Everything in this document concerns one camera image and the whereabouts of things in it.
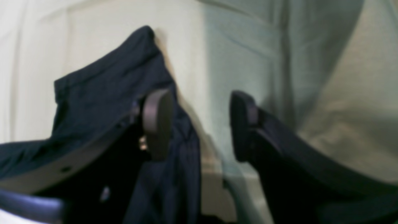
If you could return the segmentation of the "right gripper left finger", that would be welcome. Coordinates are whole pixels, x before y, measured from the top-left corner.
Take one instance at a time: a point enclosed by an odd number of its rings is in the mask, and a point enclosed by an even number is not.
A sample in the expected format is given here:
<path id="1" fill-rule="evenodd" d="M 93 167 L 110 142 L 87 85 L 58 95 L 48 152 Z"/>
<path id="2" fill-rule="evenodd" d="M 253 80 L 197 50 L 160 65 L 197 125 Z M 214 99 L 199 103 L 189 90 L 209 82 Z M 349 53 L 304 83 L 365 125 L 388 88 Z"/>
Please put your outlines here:
<path id="1" fill-rule="evenodd" d="M 55 187 L 98 160 L 128 129 L 134 129 L 134 146 L 154 161 L 168 156 L 172 132 L 173 95 L 157 89 L 133 102 L 128 113 L 96 139 L 79 149 L 21 175 L 1 180 L 1 198 L 24 197 Z"/>

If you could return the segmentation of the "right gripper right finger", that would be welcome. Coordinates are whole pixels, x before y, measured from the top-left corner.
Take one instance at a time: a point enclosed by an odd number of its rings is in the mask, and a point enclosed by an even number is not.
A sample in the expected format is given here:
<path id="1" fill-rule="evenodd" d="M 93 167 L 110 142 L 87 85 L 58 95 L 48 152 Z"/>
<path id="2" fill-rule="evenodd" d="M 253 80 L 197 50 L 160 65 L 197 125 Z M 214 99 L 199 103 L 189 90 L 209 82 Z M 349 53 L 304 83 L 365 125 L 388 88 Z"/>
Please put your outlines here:
<path id="1" fill-rule="evenodd" d="M 322 155 L 243 92 L 230 95 L 235 159 L 258 173 L 275 224 L 396 224 L 397 186 Z"/>

